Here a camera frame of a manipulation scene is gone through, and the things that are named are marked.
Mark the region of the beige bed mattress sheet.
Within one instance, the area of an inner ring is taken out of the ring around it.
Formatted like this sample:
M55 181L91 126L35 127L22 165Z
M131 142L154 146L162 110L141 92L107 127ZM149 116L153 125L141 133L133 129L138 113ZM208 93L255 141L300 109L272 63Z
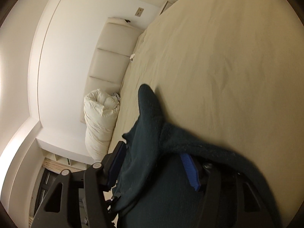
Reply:
M178 0L139 37L110 146L148 84L164 116L263 173L287 226L303 202L303 24L287 0Z

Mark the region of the white bedside table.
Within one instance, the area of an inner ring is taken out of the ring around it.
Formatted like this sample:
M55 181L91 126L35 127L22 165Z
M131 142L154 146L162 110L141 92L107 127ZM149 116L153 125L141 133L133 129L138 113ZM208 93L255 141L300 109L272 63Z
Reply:
M161 15L162 13L164 13L164 12L165 12L168 8L170 8L172 5L173 5L172 2L166 1L166 2L162 5L162 7L161 7L161 9L160 9L159 15Z

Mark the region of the white rolled duvet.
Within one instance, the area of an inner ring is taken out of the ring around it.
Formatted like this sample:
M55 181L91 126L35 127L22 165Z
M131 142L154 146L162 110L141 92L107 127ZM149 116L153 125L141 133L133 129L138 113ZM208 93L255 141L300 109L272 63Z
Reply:
M120 109L120 99L101 89L84 97L85 147L94 161L101 161L108 153Z

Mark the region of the dark green knit sweater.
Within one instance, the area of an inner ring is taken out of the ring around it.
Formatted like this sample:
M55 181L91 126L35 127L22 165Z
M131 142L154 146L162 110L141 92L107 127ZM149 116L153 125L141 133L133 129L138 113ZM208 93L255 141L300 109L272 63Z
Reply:
M123 135L128 148L113 191L120 195L115 206L117 226L194 227L200 194L189 183L182 153L200 165L233 163L240 170L245 167L241 159L245 159L256 166L238 153L203 142L167 122L147 84L138 90L138 104L139 117Z

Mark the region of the wooden bookshelf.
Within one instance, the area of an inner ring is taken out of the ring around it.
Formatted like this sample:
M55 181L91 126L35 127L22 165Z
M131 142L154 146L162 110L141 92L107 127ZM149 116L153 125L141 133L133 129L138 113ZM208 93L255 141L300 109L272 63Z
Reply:
M43 155L43 161L40 161L38 164L39 171L31 193L28 227L31 227L34 216L47 194L48 189L61 171L69 169L71 172L78 172L86 170L91 166L90 164L65 158L44 149L40 149L40 151Z

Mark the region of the striped cloth by duvet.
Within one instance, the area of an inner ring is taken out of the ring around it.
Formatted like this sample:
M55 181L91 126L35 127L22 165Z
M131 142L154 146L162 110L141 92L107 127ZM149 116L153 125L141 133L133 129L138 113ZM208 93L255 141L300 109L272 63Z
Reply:
M118 102L121 101L121 97L120 97L120 95L119 95L117 92L113 92L113 93L112 93L112 96L116 97L117 100L118 100Z

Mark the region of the cream padded headboard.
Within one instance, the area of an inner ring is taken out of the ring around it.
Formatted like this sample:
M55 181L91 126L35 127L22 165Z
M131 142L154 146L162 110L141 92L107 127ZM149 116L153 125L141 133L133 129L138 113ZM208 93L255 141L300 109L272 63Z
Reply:
M84 95L95 89L119 93L138 37L143 30L126 20L109 17L94 49Z

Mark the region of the wall switch plate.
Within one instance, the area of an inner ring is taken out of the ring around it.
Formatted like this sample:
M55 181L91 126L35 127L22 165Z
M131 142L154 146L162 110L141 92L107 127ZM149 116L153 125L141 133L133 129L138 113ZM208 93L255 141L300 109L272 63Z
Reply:
M140 17L144 11L144 8L139 7L135 13L136 17Z

